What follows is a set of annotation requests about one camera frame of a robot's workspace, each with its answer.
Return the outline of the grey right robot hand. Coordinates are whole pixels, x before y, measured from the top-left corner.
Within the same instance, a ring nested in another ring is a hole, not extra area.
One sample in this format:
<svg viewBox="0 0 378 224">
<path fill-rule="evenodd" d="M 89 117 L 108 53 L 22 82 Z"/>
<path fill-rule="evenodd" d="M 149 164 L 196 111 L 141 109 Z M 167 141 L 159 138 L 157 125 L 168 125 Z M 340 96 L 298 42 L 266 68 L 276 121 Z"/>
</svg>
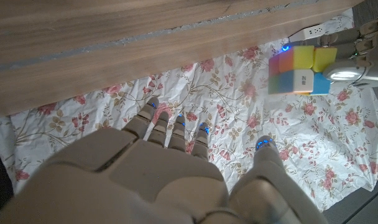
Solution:
<svg viewBox="0 0 378 224">
<path fill-rule="evenodd" d="M 274 140 L 228 189 L 208 160 L 207 124 L 185 152 L 185 119 L 171 136 L 152 98 L 122 129 L 95 131 L 54 154 L 1 210 L 0 223 L 325 223 L 288 176 Z"/>
</svg>

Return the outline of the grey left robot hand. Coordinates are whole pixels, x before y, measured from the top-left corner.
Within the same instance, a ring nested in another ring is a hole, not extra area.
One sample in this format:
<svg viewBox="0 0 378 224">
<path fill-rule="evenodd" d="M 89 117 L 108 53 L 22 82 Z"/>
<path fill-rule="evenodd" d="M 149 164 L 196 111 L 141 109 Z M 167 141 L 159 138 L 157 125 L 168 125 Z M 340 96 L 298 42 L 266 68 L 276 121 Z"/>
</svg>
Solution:
<svg viewBox="0 0 378 224">
<path fill-rule="evenodd" d="M 359 28 L 289 42 L 284 46 L 299 45 L 337 48 L 336 61 L 322 72 L 332 82 L 378 87 L 378 18 Z"/>
</svg>

